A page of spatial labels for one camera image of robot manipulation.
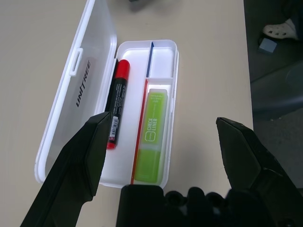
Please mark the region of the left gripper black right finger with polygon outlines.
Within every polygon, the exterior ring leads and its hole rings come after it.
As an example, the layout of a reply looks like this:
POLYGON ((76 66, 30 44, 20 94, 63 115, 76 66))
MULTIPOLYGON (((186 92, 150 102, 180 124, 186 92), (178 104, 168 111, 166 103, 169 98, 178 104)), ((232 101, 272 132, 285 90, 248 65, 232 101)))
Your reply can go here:
POLYGON ((233 120, 216 120, 223 165, 232 189, 249 190, 278 227, 303 225, 303 197, 253 130, 233 120))

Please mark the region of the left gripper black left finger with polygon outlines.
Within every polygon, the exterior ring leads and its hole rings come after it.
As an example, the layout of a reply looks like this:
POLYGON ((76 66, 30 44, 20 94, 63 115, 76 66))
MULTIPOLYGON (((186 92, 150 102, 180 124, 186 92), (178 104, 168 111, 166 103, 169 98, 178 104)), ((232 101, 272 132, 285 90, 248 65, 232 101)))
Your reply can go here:
POLYGON ((92 116, 67 142, 21 226, 76 226, 83 204, 97 193, 111 120, 110 112, 92 116))

